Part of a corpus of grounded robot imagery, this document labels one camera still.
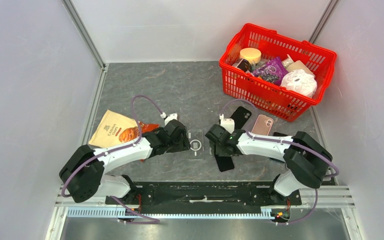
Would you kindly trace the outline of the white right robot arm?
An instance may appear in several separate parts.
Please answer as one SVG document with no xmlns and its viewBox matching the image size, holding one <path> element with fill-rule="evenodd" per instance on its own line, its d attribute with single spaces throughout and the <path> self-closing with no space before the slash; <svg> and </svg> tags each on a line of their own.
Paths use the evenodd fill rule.
<svg viewBox="0 0 384 240">
<path fill-rule="evenodd" d="M 293 136 L 268 136 L 243 129 L 229 132 L 214 124 L 205 137 L 221 172 L 234 169 L 232 156 L 263 156 L 285 163 L 288 170 L 275 177 L 268 191 L 269 200 L 276 205 L 285 202 L 296 190 L 319 189 L 328 168 L 333 166 L 332 155 L 303 131 Z"/>
</svg>

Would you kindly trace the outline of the black smartphone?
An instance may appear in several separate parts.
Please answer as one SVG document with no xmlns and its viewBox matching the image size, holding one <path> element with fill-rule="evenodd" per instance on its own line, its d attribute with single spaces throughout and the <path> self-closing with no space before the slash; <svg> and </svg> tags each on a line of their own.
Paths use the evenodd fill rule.
<svg viewBox="0 0 384 240">
<path fill-rule="evenodd" d="M 220 172 L 230 171 L 235 168 L 235 165 L 231 156 L 215 155 L 214 157 Z"/>
</svg>

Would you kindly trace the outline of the clear magsafe phone case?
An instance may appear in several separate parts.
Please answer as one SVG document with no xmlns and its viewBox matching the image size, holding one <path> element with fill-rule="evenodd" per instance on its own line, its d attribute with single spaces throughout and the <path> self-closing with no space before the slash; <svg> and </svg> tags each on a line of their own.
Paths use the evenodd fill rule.
<svg viewBox="0 0 384 240">
<path fill-rule="evenodd" d="M 190 145 L 188 153 L 189 160 L 202 160 L 205 153 L 204 132 L 201 129 L 190 129 L 187 131 Z"/>
</svg>

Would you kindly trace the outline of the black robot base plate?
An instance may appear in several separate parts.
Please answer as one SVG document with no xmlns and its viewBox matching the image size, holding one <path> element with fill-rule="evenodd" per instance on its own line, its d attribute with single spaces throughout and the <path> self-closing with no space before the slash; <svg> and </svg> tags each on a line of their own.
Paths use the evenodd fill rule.
<svg viewBox="0 0 384 240">
<path fill-rule="evenodd" d="M 136 181 L 125 205 L 142 214 L 258 214 L 262 207 L 300 206 L 301 195 L 275 192 L 269 181 Z"/>
</svg>

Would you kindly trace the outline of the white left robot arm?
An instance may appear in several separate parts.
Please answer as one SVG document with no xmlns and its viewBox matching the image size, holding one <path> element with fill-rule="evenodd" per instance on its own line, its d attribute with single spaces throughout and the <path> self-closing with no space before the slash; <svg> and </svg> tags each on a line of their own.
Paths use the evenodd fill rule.
<svg viewBox="0 0 384 240">
<path fill-rule="evenodd" d="M 61 196 L 72 198 L 75 203 L 86 202 L 95 195 L 114 196 L 124 204 L 132 204 L 137 198 L 132 181 L 126 176 L 109 176 L 108 172 L 134 161 L 189 149 L 187 127 L 177 119 L 113 147 L 92 149 L 82 145 L 58 174 L 63 182 Z"/>
</svg>

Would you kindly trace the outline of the cassava chips snack bag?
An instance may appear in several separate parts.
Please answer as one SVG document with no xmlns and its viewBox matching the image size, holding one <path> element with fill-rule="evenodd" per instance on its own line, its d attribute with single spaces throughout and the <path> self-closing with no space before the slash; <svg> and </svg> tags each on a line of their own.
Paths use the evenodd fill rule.
<svg viewBox="0 0 384 240">
<path fill-rule="evenodd" d="M 158 124 L 136 122 L 132 118 L 107 110 L 88 142 L 96 148 L 87 160 L 101 161 L 105 168 L 115 168 L 148 159 L 152 148 L 141 134 L 158 127 Z"/>
</svg>

